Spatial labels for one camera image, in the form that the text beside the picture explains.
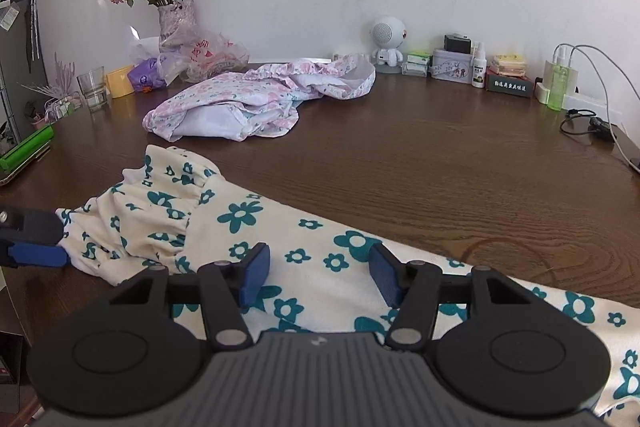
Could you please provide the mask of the green roll tool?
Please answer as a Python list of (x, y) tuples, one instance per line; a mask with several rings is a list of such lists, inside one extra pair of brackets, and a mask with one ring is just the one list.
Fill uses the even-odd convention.
[(25, 140), (14, 146), (12, 150), (4, 154), (0, 159), (2, 173), (10, 173), (16, 170), (26, 161), (31, 160), (40, 150), (50, 145), (54, 137), (54, 131), (50, 124), (46, 124), (39, 130), (32, 132)]

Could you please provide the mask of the pink floral garment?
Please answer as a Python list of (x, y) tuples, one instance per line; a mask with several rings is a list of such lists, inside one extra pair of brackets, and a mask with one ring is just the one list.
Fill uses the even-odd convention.
[(150, 110), (142, 126), (168, 142), (184, 136), (235, 142), (280, 138), (297, 124), (300, 104), (362, 98), (374, 82), (375, 68), (362, 54), (333, 62), (265, 64), (195, 83)]

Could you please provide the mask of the clear drinking glass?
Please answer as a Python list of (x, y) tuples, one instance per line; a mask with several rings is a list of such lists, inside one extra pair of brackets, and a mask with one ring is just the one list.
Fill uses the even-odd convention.
[(103, 66), (78, 75), (77, 82), (81, 95), (91, 113), (108, 105), (110, 97), (108, 96)]

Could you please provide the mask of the lavender tin box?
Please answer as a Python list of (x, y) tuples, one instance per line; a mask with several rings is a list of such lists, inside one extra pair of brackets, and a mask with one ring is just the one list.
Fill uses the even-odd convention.
[(436, 80), (470, 84), (472, 65), (471, 54), (436, 49), (433, 51), (430, 72)]

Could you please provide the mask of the yellow pink sticky notes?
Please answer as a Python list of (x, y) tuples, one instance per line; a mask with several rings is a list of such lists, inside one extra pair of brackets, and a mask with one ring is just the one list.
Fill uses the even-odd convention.
[(497, 54), (491, 57), (489, 68), (498, 75), (524, 77), (527, 60), (520, 54)]

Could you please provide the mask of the green white small boxes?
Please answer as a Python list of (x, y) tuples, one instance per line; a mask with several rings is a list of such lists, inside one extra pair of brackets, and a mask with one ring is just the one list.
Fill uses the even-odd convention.
[(401, 65), (401, 74), (426, 78), (430, 72), (432, 56), (426, 52), (407, 53)]

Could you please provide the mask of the yellow box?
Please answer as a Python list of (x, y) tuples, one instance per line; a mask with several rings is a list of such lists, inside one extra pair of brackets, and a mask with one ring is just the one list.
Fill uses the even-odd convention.
[(123, 98), (134, 92), (128, 74), (134, 66), (128, 65), (119, 69), (112, 70), (105, 75), (105, 83), (112, 98)]

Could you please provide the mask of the white power strip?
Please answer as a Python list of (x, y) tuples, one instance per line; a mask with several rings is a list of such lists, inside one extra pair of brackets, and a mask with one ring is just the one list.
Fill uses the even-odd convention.
[[(550, 90), (547, 87), (544, 87), (541, 82), (536, 83), (534, 93), (536, 100), (540, 104), (548, 104)], [(617, 110), (614, 109), (606, 109), (603, 101), (596, 100), (595, 98), (589, 98), (589, 96), (579, 93), (565, 95), (562, 109), (589, 109), (596, 113), (600, 118), (605, 119), (608, 122), (612, 122), (615, 126), (623, 127), (623, 119), (620, 112), (617, 112)]]

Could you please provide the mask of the black device on tin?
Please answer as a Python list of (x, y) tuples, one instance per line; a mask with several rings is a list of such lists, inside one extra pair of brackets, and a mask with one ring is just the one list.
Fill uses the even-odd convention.
[(472, 40), (458, 34), (444, 35), (444, 50), (452, 53), (471, 54)]

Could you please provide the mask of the small white spray bottle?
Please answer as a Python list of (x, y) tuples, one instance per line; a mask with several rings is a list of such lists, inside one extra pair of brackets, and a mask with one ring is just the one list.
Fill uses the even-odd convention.
[(472, 86), (478, 89), (485, 88), (485, 78), (487, 70), (486, 51), (484, 43), (477, 41), (473, 52), (472, 63)]

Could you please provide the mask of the green liquid spray bottle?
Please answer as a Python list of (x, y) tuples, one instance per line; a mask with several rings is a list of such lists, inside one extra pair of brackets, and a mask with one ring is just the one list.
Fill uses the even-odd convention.
[(566, 84), (568, 79), (568, 57), (566, 46), (559, 46), (553, 54), (556, 69), (553, 75), (552, 86), (549, 90), (548, 107), (559, 112), (563, 108)]

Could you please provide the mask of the white round robot speaker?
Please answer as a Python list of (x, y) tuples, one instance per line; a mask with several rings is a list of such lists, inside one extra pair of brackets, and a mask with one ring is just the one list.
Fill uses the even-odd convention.
[(399, 48), (406, 37), (406, 25), (397, 17), (382, 16), (372, 23), (371, 39), (375, 45), (372, 62), (378, 72), (400, 73), (404, 56)]

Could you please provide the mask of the patterned flower vase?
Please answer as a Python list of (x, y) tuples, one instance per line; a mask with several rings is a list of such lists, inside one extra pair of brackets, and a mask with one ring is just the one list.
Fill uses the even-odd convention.
[(174, 2), (160, 6), (157, 11), (160, 20), (160, 52), (179, 49), (198, 40), (200, 28), (193, 1)]

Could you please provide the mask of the red white plastic bag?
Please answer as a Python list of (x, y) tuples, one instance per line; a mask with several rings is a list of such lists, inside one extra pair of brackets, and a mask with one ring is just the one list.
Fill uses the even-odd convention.
[(201, 29), (187, 44), (180, 48), (186, 61), (183, 77), (189, 82), (214, 78), (224, 72), (233, 72), (248, 64), (248, 49), (218, 32)]

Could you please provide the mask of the white usb charger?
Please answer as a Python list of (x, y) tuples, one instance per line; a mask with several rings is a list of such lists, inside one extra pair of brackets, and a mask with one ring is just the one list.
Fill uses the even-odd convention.
[[(544, 75), (542, 76), (542, 85), (548, 90), (551, 89), (553, 75), (556, 69), (556, 65), (549, 61), (544, 64)], [(574, 68), (568, 70), (568, 79), (566, 84), (566, 93), (573, 94), (576, 92), (578, 86), (578, 72)]]

